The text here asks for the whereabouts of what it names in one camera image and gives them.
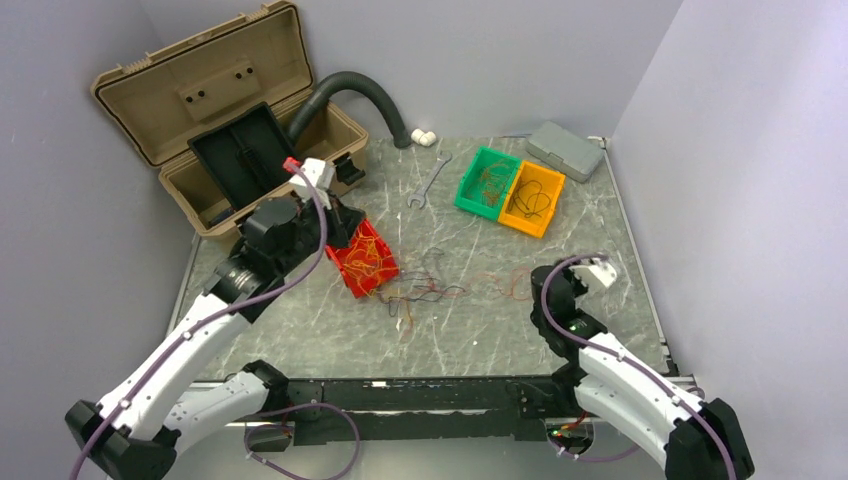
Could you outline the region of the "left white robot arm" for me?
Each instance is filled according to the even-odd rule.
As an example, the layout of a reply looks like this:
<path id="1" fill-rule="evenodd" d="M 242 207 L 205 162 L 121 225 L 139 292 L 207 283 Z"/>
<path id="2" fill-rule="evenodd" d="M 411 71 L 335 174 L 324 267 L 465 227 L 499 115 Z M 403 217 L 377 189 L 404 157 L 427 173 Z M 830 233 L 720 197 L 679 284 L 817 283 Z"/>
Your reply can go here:
<path id="1" fill-rule="evenodd" d="M 219 351 L 251 327 L 283 293 L 304 281 L 321 253 L 346 248 L 365 213 L 339 199 L 262 201 L 176 328 L 112 391 L 80 400 L 65 423 L 85 463 L 112 479 L 160 479 L 190 447 L 224 425 L 294 408 L 289 378 L 263 360 L 197 395 L 189 387 Z"/>

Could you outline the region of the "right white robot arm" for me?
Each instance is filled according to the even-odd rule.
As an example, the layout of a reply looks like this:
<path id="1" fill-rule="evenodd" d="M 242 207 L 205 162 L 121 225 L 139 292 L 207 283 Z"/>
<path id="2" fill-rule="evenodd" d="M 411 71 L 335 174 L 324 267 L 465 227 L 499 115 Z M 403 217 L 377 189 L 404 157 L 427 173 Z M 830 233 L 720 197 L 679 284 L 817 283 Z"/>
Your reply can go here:
<path id="1" fill-rule="evenodd" d="M 668 479 L 749 479 L 756 467 L 735 410 L 706 401 L 638 359 L 577 300 L 614 281 L 610 265 L 536 267 L 531 321 L 565 359 L 553 379 L 557 411 L 593 414 L 647 453 Z"/>

